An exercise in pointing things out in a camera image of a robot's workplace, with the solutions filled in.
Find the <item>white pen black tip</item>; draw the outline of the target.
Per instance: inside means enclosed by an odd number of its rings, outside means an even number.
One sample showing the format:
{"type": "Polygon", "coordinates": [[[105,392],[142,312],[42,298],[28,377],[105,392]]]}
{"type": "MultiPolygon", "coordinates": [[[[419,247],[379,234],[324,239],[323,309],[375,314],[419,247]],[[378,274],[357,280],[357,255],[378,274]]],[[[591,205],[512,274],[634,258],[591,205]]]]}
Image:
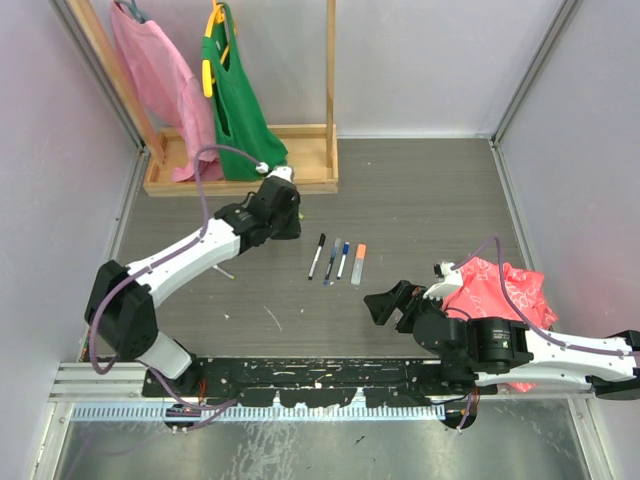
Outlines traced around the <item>white pen black tip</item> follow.
{"type": "Polygon", "coordinates": [[[347,253],[343,253],[341,256],[338,272],[336,274],[336,280],[340,280],[343,277],[347,256],[348,256],[347,253]]]}

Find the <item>white pen green tip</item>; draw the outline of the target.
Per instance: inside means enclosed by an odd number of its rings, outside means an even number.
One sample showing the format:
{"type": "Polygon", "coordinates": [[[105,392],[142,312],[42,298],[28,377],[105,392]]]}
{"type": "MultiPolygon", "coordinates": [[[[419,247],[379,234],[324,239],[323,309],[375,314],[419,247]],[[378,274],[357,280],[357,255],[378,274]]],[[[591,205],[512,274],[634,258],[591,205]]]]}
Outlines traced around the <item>white pen green tip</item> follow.
{"type": "Polygon", "coordinates": [[[217,265],[213,266],[213,269],[216,270],[217,272],[219,272],[220,274],[224,275],[229,280],[235,280],[235,278],[236,278],[233,274],[227,272],[226,270],[222,269],[221,267],[219,267],[217,265]]]}

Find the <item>black white marker pen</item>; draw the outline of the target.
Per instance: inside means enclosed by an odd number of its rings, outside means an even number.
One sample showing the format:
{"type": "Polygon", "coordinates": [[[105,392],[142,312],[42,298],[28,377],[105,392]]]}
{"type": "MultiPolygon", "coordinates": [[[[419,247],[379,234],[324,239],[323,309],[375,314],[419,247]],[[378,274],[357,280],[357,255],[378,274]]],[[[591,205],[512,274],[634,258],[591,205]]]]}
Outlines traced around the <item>black white marker pen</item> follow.
{"type": "Polygon", "coordinates": [[[322,232],[320,234],[320,237],[319,237],[319,240],[318,240],[318,243],[317,243],[317,246],[316,246],[315,254],[314,254],[314,257],[312,259],[310,268],[309,268],[309,272],[308,272],[308,276],[307,276],[307,279],[309,281],[311,281],[313,279],[313,277],[314,277],[314,273],[315,273],[315,270],[317,268],[317,265],[318,265],[318,262],[319,262],[323,247],[325,245],[325,242],[326,242],[326,234],[324,232],[322,232]]]}

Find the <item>blue pen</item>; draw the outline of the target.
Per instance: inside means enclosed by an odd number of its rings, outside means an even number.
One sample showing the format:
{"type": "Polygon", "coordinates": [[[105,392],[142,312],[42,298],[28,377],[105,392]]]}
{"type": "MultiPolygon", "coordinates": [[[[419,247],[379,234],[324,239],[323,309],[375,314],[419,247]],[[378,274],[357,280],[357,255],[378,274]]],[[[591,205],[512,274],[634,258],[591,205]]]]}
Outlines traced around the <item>blue pen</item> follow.
{"type": "Polygon", "coordinates": [[[323,278],[323,285],[329,284],[329,280],[330,280],[331,272],[335,263],[336,256],[337,256],[337,248],[333,248],[328,261],[326,271],[325,271],[325,275],[323,278]]]}

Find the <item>orange highlighter cap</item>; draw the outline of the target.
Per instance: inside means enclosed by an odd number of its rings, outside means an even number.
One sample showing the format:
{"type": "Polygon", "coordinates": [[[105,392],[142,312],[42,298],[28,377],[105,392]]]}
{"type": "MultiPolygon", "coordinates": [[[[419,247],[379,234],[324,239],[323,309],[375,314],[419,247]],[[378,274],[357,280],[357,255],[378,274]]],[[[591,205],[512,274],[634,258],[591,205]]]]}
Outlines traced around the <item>orange highlighter cap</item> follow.
{"type": "Polygon", "coordinates": [[[356,250],[356,258],[364,259],[366,256],[366,249],[367,249],[367,246],[365,244],[359,244],[356,250]]]}

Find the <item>translucent highlighter body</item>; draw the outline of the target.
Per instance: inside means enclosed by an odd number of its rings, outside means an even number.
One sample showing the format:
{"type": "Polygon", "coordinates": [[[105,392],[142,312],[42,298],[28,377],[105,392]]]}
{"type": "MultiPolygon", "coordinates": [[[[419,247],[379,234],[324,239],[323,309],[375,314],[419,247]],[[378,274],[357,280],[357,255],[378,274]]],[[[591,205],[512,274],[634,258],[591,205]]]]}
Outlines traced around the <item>translucent highlighter body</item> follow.
{"type": "Polygon", "coordinates": [[[356,257],[354,260],[353,270],[350,283],[352,285],[360,285],[364,267],[364,258],[356,257]]]}

